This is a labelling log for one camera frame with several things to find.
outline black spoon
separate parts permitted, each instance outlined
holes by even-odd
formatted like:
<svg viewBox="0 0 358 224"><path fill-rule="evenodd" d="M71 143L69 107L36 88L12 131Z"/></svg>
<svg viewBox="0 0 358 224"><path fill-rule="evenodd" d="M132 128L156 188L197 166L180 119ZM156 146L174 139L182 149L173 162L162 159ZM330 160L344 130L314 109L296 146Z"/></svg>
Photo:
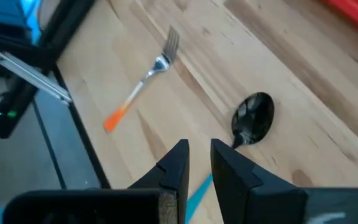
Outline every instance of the black spoon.
<svg viewBox="0 0 358 224"><path fill-rule="evenodd" d="M236 109L231 120L234 135L233 149L241 145L255 144L269 131L274 117L273 99L266 93L254 93L246 98ZM186 223L192 218L197 206L212 182L210 174L196 192L187 200Z"/></svg>

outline silver fork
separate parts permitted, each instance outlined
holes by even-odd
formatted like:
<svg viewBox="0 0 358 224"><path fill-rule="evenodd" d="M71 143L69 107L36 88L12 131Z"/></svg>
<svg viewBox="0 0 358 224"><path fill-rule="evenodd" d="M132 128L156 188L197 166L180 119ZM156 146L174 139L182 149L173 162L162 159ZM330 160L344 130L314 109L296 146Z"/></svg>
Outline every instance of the silver fork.
<svg viewBox="0 0 358 224"><path fill-rule="evenodd" d="M179 34L174 28L170 27L168 38L164 45L162 53L155 59L155 63L152 69L150 69L147 72L146 76L141 79L141 81L136 85L127 100L104 121L104 128L107 132L111 132L114 130L118 122L124 116L126 110L128 109L128 106L132 103L134 98L139 94L139 92L145 85L147 79L152 76L155 76L158 73L162 73L168 70L168 68L172 65L174 59L176 58L178 46Z"/></svg>

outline green light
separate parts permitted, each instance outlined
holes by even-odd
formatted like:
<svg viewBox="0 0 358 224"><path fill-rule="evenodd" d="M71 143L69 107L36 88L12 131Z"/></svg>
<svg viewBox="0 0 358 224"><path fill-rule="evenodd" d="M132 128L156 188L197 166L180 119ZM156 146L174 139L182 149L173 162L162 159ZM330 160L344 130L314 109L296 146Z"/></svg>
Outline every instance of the green light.
<svg viewBox="0 0 358 224"><path fill-rule="evenodd" d="M10 117L10 118L16 117L16 111L10 111L10 112L8 112L7 116Z"/></svg>

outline wooden surface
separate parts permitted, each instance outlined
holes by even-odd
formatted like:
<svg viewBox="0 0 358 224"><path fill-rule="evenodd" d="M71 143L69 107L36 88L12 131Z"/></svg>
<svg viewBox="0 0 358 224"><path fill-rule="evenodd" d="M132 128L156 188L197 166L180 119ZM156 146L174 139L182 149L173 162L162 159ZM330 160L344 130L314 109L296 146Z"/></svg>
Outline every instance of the wooden surface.
<svg viewBox="0 0 358 224"><path fill-rule="evenodd" d="M107 134L104 119L152 66L169 25L179 59ZM97 0L58 66L113 188L186 138L191 195L211 170L211 138L231 143L231 116L257 91L272 96L275 119L241 153L299 186L358 187L358 30L318 1ZM192 222L222 223L213 187Z"/></svg>

